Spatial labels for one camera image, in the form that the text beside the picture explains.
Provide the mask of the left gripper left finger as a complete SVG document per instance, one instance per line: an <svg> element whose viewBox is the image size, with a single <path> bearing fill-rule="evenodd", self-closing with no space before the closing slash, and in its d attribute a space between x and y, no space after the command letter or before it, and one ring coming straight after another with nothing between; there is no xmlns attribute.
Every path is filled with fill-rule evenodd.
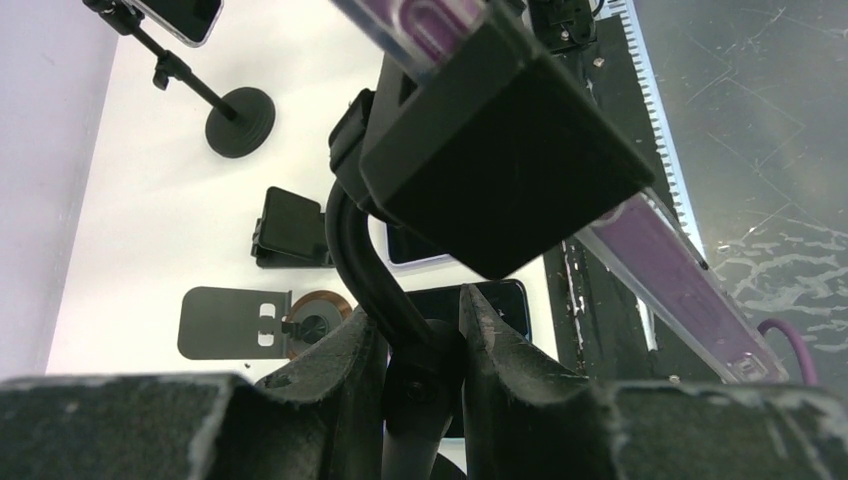
<svg viewBox="0 0 848 480"><path fill-rule="evenodd" d="M376 479L387 345L363 313L250 382L45 376L1 386L5 479Z"/></svg>

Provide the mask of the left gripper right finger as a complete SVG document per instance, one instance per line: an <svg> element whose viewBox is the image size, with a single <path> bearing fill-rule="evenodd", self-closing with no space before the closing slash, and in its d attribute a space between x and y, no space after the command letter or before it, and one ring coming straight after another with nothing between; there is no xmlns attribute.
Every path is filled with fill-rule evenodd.
<svg viewBox="0 0 848 480"><path fill-rule="evenodd" d="M847 408L786 384L595 381L460 293L472 479L843 479Z"/></svg>

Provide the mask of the phone stand brown round base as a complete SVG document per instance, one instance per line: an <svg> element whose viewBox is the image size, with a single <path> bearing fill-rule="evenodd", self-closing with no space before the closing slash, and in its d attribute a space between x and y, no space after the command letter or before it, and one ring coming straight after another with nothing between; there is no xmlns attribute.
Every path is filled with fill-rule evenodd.
<svg viewBox="0 0 848 480"><path fill-rule="evenodd" d="M340 294L195 287L182 300L177 348L190 360L294 359L352 313Z"/></svg>

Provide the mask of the black phone dark case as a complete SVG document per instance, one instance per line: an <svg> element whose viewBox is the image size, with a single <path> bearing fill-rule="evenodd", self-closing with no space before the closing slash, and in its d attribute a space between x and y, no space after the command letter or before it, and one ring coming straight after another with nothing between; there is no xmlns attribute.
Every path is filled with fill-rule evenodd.
<svg viewBox="0 0 848 480"><path fill-rule="evenodd" d="M524 284L517 279L476 282L474 286L501 320L526 340L532 339L528 299ZM462 284L406 291L408 303L438 334L463 338L460 332Z"/></svg>

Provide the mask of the phone with white case centre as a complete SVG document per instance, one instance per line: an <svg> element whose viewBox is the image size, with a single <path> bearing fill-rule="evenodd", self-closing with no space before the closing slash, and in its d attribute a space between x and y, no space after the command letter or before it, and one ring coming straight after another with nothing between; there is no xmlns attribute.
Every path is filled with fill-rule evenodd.
<svg viewBox="0 0 848 480"><path fill-rule="evenodd" d="M454 260L443 249L404 228L386 224L386 252L393 267L413 268L441 265Z"/></svg>

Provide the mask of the black folding phone stand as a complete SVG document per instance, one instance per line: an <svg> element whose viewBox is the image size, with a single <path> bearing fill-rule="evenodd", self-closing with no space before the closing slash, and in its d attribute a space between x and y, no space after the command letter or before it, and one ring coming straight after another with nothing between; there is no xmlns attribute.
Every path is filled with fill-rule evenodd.
<svg viewBox="0 0 848 480"><path fill-rule="evenodd" d="M263 269L334 268L321 205L288 190L269 187L252 235L251 256Z"/></svg>

